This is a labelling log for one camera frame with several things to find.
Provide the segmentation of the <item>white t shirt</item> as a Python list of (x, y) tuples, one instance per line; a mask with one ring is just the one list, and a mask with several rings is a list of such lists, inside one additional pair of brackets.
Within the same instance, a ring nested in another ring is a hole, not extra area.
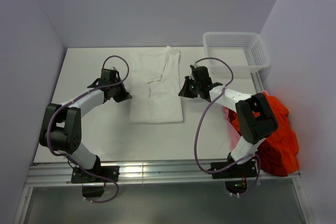
[(129, 56), (132, 124), (183, 122), (180, 91), (180, 51), (139, 50)]

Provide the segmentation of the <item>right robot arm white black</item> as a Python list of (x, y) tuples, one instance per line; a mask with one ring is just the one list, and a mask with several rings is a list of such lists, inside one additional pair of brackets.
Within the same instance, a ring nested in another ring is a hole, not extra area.
[(238, 117), (241, 137), (230, 152), (231, 160), (222, 170), (227, 169), (234, 177), (240, 176), (245, 171), (245, 163), (249, 161), (257, 151), (260, 144), (278, 129), (276, 117), (263, 93), (246, 94), (228, 88), (234, 80), (231, 69), (230, 80), (226, 84), (213, 82), (206, 66), (193, 64), (190, 66), (191, 74), (185, 77), (185, 82), (179, 96), (183, 98), (202, 98), (208, 102), (208, 106), (201, 115), (194, 140), (194, 158), (200, 169), (197, 155), (197, 142), (202, 122), (210, 107), (217, 103), (235, 112)]

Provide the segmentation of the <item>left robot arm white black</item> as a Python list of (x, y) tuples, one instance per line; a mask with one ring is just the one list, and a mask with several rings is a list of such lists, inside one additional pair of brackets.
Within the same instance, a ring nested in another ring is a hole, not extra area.
[(131, 99), (116, 68), (102, 69), (101, 76), (88, 91), (62, 104), (47, 105), (39, 143), (65, 157), (72, 168), (72, 183), (116, 182), (118, 166), (102, 166), (99, 156), (90, 152), (82, 141), (81, 119), (94, 108), (113, 99), (120, 103)]

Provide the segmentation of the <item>white plastic basket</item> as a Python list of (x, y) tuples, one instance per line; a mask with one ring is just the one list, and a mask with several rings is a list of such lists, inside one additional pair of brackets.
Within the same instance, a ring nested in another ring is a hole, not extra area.
[(257, 33), (206, 32), (203, 35), (205, 56), (212, 74), (229, 73), (218, 61), (226, 62), (233, 73), (256, 73), (270, 67), (266, 46)]

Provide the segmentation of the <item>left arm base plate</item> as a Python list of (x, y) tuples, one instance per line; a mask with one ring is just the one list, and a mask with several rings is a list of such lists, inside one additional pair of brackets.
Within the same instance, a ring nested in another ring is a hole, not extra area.
[[(105, 177), (118, 181), (119, 177), (119, 166), (101, 166), (99, 171), (96, 173), (100, 177)], [(102, 178), (96, 178), (94, 176), (88, 175), (80, 168), (75, 167), (72, 171), (71, 183), (72, 184), (87, 184), (87, 183), (103, 183), (105, 182)]]

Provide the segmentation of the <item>aluminium rail frame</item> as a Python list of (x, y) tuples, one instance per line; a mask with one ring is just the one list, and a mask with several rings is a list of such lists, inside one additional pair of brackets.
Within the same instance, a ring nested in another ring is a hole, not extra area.
[(109, 102), (83, 118), (83, 142), (104, 165), (120, 166), (118, 197), (83, 200), (66, 161), (40, 147), (29, 168), (15, 223), (315, 223), (300, 173), (261, 173), (239, 198), (196, 166), (193, 138), (205, 102), (182, 101), (185, 121), (135, 125), (129, 103)]

